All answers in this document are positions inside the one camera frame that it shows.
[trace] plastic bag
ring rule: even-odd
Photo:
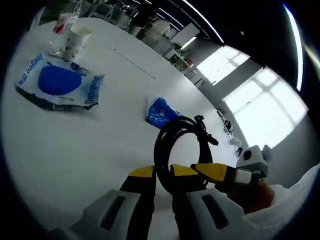
[[[162,97],[151,100],[147,98],[147,109],[145,121],[159,129],[163,128],[171,120],[182,116],[179,112],[170,107]]]

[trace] ceiling light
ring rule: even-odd
[[[296,52],[297,52],[297,57],[298,57],[298,78],[297,78],[297,83],[296,83],[296,89],[298,89],[300,91],[301,85],[302,85],[303,70],[304,70],[302,44],[301,44],[298,26],[297,26],[297,23],[295,21],[294,16],[292,15],[290,10],[285,5],[283,5],[283,6],[286,10],[286,13],[288,14],[289,19],[290,19],[290,23],[291,23],[291,27],[292,27],[293,35],[294,35],[294,39],[295,39]]]
[[[159,13],[157,13],[157,15],[160,17],[160,18],[162,18],[162,19],[165,19],[163,16],[161,16]]]
[[[179,28],[177,28],[175,25],[173,25],[171,22],[169,22],[169,24],[174,27],[177,31],[180,31]]]
[[[163,10],[162,8],[159,8],[159,10],[161,10],[162,12],[164,12],[165,14],[167,14],[170,18],[172,18],[173,20],[175,20],[181,27],[185,27],[183,26],[177,19],[175,19],[173,16],[171,16],[169,13],[167,13],[165,10]]]
[[[188,1],[186,1],[186,0],[182,0],[182,1],[195,11],[209,25],[209,27],[215,32],[215,34],[220,39],[220,41],[224,43],[224,41],[222,40],[222,38],[219,35],[219,33],[217,32],[217,30],[215,30],[215,28],[210,24],[210,22],[202,14],[194,6],[192,6]]]
[[[190,43],[192,43],[194,40],[196,40],[196,36],[194,36],[193,38],[191,38],[189,41],[187,41],[181,49],[185,49]]]

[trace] desk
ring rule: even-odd
[[[15,90],[28,62],[48,47],[54,22],[21,40],[5,78],[2,142],[17,190],[47,229],[69,226],[82,209],[110,189],[119,189],[128,173],[154,163],[159,130],[144,121],[147,95],[162,96],[187,117],[204,115],[207,131],[220,141],[211,146],[213,161],[235,166],[215,108],[161,55],[127,32],[98,18],[79,18],[93,31],[80,65],[105,74],[99,105],[70,113],[40,109]],[[174,146],[170,163],[197,162],[197,138],[187,134]],[[171,196],[157,182],[149,239],[173,239]]]

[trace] black cable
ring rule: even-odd
[[[199,120],[199,116],[196,116],[195,119],[197,122],[185,116],[175,118],[160,130],[155,141],[153,150],[155,170],[162,186],[170,194],[173,194],[175,190],[172,185],[171,179],[173,176],[170,173],[168,163],[171,150],[178,138],[188,133],[195,134],[199,142],[200,150],[198,163],[213,162],[208,143],[217,146],[219,142],[206,132],[205,125],[202,122],[203,117]]]

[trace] white cup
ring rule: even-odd
[[[85,48],[87,41],[92,35],[92,31],[86,27],[71,27],[63,59],[66,61],[74,61]]]

